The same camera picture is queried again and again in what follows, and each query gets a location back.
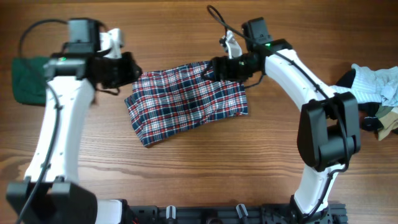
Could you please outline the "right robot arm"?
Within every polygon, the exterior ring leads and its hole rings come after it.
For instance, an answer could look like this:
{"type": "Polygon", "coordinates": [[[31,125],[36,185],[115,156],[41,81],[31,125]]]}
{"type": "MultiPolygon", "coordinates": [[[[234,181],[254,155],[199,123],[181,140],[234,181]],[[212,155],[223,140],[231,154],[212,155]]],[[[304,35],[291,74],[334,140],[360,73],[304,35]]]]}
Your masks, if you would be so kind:
{"type": "Polygon", "coordinates": [[[245,82],[253,73],[273,79],[300,110],[297,149],[304,162],[300,185],[276,214],[289,223],[338,221],[338,205],[328,196],[338,174],[359,152],[358,103],[352,93],[337,93],[299,59],[285,39],[274,40],[265,20],[252,19],[237,31],[225,23],[220,44],[224,57],[212,59],[214,81],[245,82]]]}

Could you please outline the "plaid shorts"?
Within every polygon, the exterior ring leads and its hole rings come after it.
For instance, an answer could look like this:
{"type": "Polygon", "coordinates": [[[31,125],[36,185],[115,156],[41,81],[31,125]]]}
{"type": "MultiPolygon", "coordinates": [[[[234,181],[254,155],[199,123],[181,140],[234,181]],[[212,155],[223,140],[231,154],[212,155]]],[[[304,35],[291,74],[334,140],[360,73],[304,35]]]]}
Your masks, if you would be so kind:
{"type": "Polygon", "coordinates": [[[124,102],[145,147],[217,120],[248,114],[244,86],[212,82],[209,61],[144,72],[124,102]]]}

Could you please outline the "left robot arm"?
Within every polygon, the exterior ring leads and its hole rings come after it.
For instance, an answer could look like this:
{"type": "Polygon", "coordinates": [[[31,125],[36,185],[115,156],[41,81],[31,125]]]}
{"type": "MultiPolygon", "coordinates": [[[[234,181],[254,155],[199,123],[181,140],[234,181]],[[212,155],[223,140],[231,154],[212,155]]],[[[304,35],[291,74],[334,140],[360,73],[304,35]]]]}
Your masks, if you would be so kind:
{"type": "Polygon", "coordinates": [[[96,92],[118,95],[142,70],[123,52],[120,29],[90,18],[67,21],[69,40],[35,72],[46,92],[34,156],[24,178],[7,186],[18,223],[137,223],[125,199],[99,199],[79,184],[78,155],[96,92]]]}

